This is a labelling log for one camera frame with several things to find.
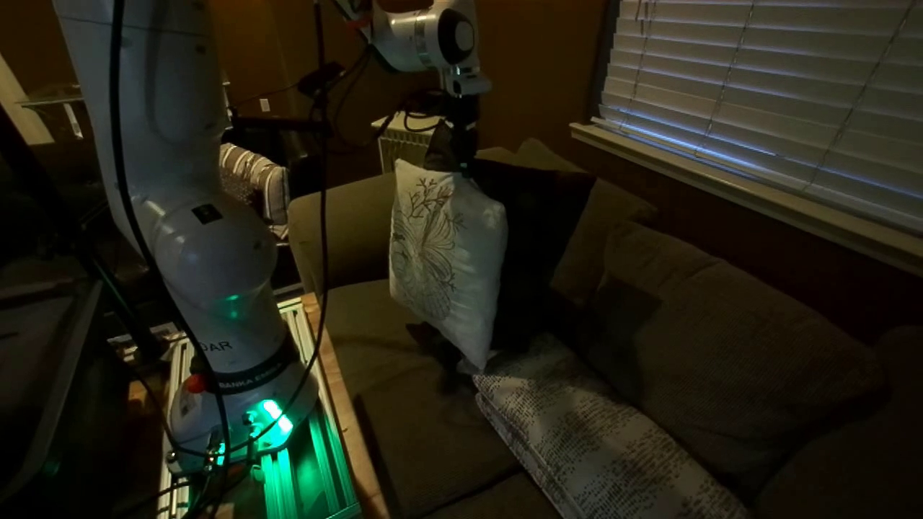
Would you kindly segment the green lit robot base table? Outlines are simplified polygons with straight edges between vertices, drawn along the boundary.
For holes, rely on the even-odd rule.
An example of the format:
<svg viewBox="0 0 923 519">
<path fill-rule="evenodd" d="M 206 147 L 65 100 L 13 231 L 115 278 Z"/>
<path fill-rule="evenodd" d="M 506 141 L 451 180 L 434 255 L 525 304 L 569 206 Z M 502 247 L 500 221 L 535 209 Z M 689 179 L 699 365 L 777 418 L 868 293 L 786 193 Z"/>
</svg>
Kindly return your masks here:
<svg viewBox="0 0 923 519">
<path fill-rule="evenodd" d="M 181 431 L 161 444 L 154 519 L 362 519 L 354 479 L 317 346 L 320 313 L 304 297 L 277 304 L 310 378 L 294 391 L 265 391 L 241 404 L 225 398 L 228 424 L 209 391 L 184 391 L 193 365 L 192 340 L 171 338 L 168 415 Z"/>
</svg>

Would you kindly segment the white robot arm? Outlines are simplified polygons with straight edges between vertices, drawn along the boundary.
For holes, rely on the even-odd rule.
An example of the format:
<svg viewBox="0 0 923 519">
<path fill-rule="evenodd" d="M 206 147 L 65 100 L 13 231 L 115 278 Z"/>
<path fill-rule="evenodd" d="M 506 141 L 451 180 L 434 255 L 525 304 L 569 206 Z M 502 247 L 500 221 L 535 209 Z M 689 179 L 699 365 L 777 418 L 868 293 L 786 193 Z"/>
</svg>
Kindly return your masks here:
<svg viewBox="0 0 923 519">
<path fill-rule="evenodd" d="M 228 457 L 264 400 L 313 408 L 268 227 L 219 180 L 225 98 L 206 0 L 52 0 L 115 227 L 161 276 L 199 365 L 168 405 L 171 463 Z"/>
</svg>

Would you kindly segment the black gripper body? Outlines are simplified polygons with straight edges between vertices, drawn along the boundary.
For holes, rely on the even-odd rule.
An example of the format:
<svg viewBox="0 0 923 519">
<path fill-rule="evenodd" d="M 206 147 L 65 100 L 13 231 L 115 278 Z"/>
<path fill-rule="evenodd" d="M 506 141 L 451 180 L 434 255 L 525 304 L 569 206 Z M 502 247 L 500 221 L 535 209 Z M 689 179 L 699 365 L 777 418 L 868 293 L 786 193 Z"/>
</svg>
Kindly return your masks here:
<svg viewBox="0 0 923 519">
<path fill-rule="evenodd" d="M 479 98 L 493 88 L 490 77 L 467 77 L 451 82 L 447 100 L 447 167 L 464 170 L 479 147 Z"/>
</svg>

